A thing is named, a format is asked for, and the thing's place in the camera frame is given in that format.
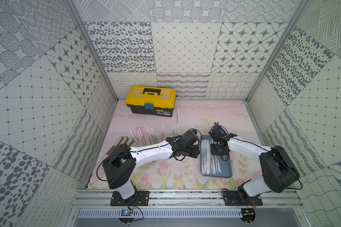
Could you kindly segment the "blue plastic storage tray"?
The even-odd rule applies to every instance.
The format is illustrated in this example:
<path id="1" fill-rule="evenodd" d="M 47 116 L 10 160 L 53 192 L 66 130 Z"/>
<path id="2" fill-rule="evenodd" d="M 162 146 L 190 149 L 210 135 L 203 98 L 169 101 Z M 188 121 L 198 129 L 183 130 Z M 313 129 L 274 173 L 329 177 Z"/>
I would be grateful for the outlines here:
<path id="1" fill-rule="evenodd" d="M 202 135 L 200 145 L 200 170 L 203 176 L 231 178 L 232 165 L 230 157 L 211 154 L 211 145 L 214 144 L 210 136 Z"/>

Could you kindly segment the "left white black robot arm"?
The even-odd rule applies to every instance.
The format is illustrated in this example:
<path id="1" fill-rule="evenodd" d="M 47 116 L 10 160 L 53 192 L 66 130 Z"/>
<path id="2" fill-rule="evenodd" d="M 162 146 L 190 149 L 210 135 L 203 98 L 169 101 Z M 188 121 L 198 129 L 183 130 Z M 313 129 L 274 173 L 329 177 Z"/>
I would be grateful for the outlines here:
<path id="1" fill-rule="evenodd" d="M 104 170 L 105 182 L 109 188 L 115 190 L 126 204 L 131 204 L 137 196 L 137 189 L 130 180 L 136 167 L 163 159 L 195 159 L 200 154 L 201 136 L 198 130 L 189 129 L 182 135 L 168 137 L 160 143 L 145 147 L 129 147 L 123 143 L 118 145 L 99 167 Z"/>

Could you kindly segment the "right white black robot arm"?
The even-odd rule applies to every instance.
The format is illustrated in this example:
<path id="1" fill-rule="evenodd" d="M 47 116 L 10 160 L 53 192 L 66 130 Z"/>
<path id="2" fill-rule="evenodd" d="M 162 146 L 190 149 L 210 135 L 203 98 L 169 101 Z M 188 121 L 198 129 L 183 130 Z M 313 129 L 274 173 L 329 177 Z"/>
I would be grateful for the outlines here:
<path id="1" fill-rule="evenodd" d="M 299 182 L 300 174 L 281 146 L 265 147 L 243 140 L 236 134 L 227 134 L 220 125 L 213 126 L 208 134 L 214 141 L 211 145 L 212 155 L 224 156 L 233 151 L 260 164 L 261 177 L 242 183 L 238 187 L 239 197 L 252 198 L 268 192 L 281 193 L 294 182 Z"/>

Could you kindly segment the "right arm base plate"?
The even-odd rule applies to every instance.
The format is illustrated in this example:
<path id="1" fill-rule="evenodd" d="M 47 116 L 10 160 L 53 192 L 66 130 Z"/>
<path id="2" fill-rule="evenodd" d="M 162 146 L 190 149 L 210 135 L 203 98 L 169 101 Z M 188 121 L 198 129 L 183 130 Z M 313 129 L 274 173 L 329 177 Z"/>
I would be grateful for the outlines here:
<path id="1" fill-rule="evenodd" d="M 250 197 L 242 195 L 238 191 L 229 191 L 227 189 L 221 190 L 221 196 L 224 200 L 225 206 L 262 206 L 263 202 L 260 196 Z"/>

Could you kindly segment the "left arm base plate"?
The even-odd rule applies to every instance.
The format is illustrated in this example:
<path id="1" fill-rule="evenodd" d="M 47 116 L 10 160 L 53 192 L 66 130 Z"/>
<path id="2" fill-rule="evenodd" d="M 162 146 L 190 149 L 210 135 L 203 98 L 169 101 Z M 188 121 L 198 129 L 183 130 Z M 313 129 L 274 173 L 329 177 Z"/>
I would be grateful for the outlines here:
<path id="1" fill-rule="evenodd" d="M 115 191 L 112 194 L 111 206 L 148 206 L 149 203 L 149 191 L 136 191 L 134 195 L 128 199 L 123 199 L 119 192 Z"/>

